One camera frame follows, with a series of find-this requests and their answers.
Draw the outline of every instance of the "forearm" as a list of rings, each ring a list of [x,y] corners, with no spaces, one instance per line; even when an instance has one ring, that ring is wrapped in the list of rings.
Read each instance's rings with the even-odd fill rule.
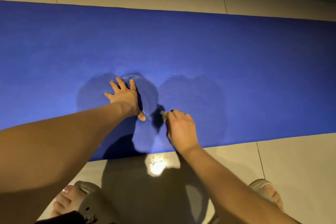
[[[296,223],[246,186],[201,147],[182,154],[207,189],[221,221],[228,213],[248,224]]]
[[[125,108],[117,102],[0,131],[0,192],[70,182],[126,118]]]

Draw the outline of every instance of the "blue mat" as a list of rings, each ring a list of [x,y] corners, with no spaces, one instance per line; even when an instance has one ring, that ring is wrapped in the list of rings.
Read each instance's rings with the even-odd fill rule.
[[[129,118],[91,160],[172,151],[161,110],[190,113],[203,147],[336,132],[336,23],[0,1],[0,129],[108,103]]]

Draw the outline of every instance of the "person's left arm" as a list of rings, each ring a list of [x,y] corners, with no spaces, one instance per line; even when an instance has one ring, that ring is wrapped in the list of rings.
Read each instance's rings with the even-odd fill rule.
[[[115,95],[105,93],[106,106],[0,131],[0,211],[11,223],[36,221],[122,120],[146,119],[135,82],[130,89],[117,82],[120,89],[110,82]]]

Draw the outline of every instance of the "person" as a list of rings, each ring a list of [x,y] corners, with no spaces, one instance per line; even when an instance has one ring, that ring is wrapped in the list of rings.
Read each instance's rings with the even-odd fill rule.
[[[121,78],[116,81],[119,86],[110,82],[115,94],[105,93],[108,105],[0,131],[2,222],[34,223],[56,196],[53,218],[46,223],[119,223],[113,206],[97,186],[85,182],[68,185],[122,120],[131,116],[146,120],[138,107],[135,82],[130,80],[128,88]],[[271,183],[254,183],[255,190],[263,191],[261,197],[198,144],[189,114],[173,110],[167,114],[166,124],[172,145],[195,171],[213,202],[214,222],[297,223],[282,211],[282,201]],[[90,208],[97,212],[83,213]]]

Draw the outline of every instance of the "tile floor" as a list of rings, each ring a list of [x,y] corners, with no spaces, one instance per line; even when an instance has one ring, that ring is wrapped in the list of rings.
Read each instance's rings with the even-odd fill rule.
[[[10,1],[336,21],[336,4],[314,0]],[[285,211],[300,222],[335,223],[336,134],[212,147],[207,151],[247,184],[263,177],[275,183]],[[174,152],[89,162],[71,183],[77,180],[101,186],[125,223],[207,223],[214,213],[204,188]],[[40,218],[47,218],[49,213],[50,206]]]

